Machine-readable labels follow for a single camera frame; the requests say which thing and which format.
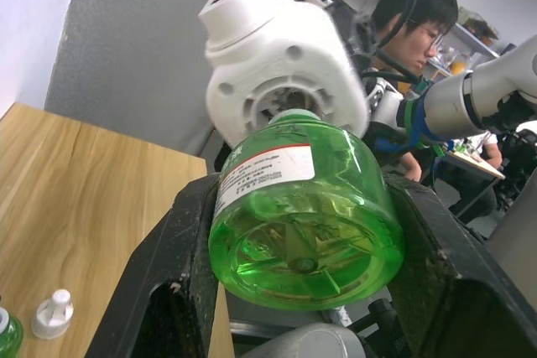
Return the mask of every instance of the small green bottle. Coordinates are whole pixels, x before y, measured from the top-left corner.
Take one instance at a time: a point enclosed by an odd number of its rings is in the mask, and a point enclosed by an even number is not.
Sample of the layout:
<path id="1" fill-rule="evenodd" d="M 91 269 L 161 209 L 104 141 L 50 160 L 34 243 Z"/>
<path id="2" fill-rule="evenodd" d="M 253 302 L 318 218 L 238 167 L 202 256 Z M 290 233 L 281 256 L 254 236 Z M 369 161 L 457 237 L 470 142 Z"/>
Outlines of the small green bottle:
<path id="1" fill-rule="evenodd" d="M 0 357 L 15 358 L 23 343 L 23 326 L 16 317 L 0 308 Z"/>
<path id="2" fill-rule="evenodd" d="M 209 252 L 237 296 L 322 310 L 384 286 L 403 261 L 403 241 L 369 148 L 311 112 L 289 110 L 225 162 Z"/>

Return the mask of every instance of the white dropper cap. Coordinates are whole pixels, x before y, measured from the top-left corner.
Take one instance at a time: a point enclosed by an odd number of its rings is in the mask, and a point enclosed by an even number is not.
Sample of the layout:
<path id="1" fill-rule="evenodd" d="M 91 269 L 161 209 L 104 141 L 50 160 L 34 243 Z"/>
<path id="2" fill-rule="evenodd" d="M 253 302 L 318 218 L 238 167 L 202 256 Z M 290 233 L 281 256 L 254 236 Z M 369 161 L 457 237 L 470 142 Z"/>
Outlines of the white dropper cap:
<path id="1" fill-rule="evenodd" d="M 32 320 L 32 331 L 40 339 L 54 339 L 65 333 L 73 316 L 73 304 L 70 293 L 59 289 L 52 298 L 44 301 L 37 309 Z"/>

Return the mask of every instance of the black cable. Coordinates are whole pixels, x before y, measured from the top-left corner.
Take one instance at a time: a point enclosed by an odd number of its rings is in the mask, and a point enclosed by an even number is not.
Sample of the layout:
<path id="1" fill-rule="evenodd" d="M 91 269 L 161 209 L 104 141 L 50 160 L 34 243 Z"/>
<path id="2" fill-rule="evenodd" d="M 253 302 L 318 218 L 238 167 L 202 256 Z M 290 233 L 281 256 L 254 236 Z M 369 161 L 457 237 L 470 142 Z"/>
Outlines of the black cable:
<path id="1" fill-rule="evenodd" d="M 406 20 L 410 17 L 410 14 L 412 13 L 412 9 L 414 9 L 415 4 L 416 0 L 406 0 L 403 12 L 399 16 L 399 20 L 397 20 L 397 23 L 390 30 L 390 32 L 380 40 L 380 42 L 378 43 L 378 49 L 381 49 L 399 32 L 401 27 L 403 27 L 403 24 L 406 23 Z"/>
<path id="2" fill-rule="evenodd" d="M 397 60 L 392 58 L 390 55 L 388 55 L 386 52 L 384 52 L 382 49 L 377 49 L 377 57 L 384 62 L 386 65 L 393 67 L 400 73 L 402 73 L 404 76 L 408 77 L 411 81 L 411 83 L 419 84 L 421 82 L 421 77 L 418 77 L 414 73 L 412 73 L 410 70 L 402 66 Z"/>
<path id="3" fill-rule="evenodd" d="M 391 71 L 366 71 L 362 73 L 362 78 L 365 79 L 366 77 L 380 77 L 382 79 L 400 81 L 401 83 L 414 84 L 411 78 Z"/>

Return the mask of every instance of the man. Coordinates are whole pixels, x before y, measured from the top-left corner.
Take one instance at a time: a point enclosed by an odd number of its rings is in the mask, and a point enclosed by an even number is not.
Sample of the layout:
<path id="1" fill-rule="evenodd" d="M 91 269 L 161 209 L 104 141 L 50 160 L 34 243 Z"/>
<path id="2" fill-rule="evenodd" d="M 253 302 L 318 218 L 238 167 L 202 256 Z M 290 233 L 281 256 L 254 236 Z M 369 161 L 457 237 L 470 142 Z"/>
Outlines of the man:
<path id="1" fill-rule="evenodd" d="M 372 20 L 380 39 L 397 23 L 405 2 L 406 0 L 378 1 Z M 419 74 L 427 60 L 436 55 L 439 38 L 451 30 L 457 18 L 457 0 L 416 0 L 409 19 L 383 50 L 408 70 Z M 373 66 L 379 70 L 391 70 L 378 59 L 373 62 Z M 404 176 L 419 182 L 421 167 L 414 156 L 406 153 L 400 162 L 406 170 Z"/>
<path id="2" fill-rule="evenodd" d="M 493 168 L 498 169 L 502 164 L 502 153 L 498 148 L 498 140 L 496 135 L 490 132 L 479 134 L 468 138 L 468 144 L 472 146 L 485 161 L 490 163 Z M 459 169 L 452 166 L 440 166 L 440 177 L 442 180 L 453 186 L 461 194 L 461 200 L 450 207 L 450 211 L 457 215 L 464 204 L 466 198 L 476 196 L 476 193 L 482 186 L 483 179 L 468 173 L 464 169 Z M 473 205 L 471 205 L 462 215 L 459 220 L 468 224 L 474 218 L 484 217 L 496 210 L 496 195 L 494 189 L 488 189 Z"/>

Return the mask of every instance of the white label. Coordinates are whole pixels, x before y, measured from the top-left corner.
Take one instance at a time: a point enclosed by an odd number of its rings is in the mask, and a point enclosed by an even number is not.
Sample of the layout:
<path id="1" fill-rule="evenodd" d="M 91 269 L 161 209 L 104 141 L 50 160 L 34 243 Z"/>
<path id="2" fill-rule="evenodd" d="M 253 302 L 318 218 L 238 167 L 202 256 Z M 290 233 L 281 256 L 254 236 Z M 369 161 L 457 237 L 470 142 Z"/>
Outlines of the white label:
<path id="1" fill-rule="evenodd" d="M 260 153 L 240 163 L 222 181 L 216 197 L 215 219 L 232 202 L 254 190 L 314 177 L 309 144 L 293 144 Z"/>

